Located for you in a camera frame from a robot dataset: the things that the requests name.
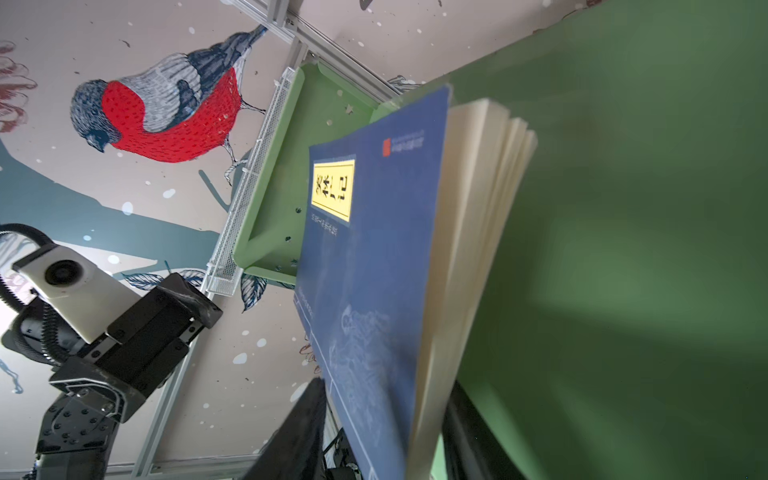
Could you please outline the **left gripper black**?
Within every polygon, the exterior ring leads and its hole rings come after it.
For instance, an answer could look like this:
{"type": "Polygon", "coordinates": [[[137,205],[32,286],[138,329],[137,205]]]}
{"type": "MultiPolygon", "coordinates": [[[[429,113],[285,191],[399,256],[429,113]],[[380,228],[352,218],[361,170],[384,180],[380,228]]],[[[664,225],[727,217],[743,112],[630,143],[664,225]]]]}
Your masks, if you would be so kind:
{"type": "Polygon", "coordinates": [[[119,316],[93,344],[49,379],[63,393],[127,422],[211,329],[223,311],[180,273],[172,273],[119,316]]]}

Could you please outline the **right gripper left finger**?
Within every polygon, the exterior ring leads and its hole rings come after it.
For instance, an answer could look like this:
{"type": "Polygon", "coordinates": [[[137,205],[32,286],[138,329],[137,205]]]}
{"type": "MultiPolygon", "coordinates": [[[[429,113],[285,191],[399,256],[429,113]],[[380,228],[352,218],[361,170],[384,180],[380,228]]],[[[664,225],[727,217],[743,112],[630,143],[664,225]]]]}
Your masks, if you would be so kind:
{"type": "Polygon", "coordinates": [[[314,378],[244,479],[322,479],[326,409],[325,382],[314,378]]]}

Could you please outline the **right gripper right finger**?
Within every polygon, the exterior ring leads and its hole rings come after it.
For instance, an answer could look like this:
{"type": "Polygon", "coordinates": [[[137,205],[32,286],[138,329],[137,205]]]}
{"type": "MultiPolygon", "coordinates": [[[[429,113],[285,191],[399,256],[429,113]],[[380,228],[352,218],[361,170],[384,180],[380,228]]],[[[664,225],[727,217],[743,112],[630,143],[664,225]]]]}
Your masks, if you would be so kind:
{"type": "Polygon", "coordinates": [[[524,480],[458,381],[442,425],[448,479],[524,480]]]}

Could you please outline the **blue book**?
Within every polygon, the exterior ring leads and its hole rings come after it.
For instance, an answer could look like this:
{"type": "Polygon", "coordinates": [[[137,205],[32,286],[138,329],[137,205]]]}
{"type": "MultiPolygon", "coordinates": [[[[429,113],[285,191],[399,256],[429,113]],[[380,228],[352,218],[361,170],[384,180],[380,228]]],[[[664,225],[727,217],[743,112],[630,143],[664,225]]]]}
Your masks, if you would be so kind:
{"type": "Polygon", "coordinates": [[[536,133],[440,88],[309,150],[294,290],[366,479],[426,479],[536,133]]]}

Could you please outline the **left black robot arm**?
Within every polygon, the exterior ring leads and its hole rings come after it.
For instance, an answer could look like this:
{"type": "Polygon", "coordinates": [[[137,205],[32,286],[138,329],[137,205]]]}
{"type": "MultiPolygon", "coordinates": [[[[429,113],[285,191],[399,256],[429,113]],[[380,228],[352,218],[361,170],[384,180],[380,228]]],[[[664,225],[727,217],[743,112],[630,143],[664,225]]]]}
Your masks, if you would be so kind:
{"type": "Polygon", "coordinates": [[[161,387],[222,310],[180,274],[127,307],[62,361],[50,379],[61,394],[43,417],[36,447],[40,479],[101,479],[120,425],[161,387]]]}

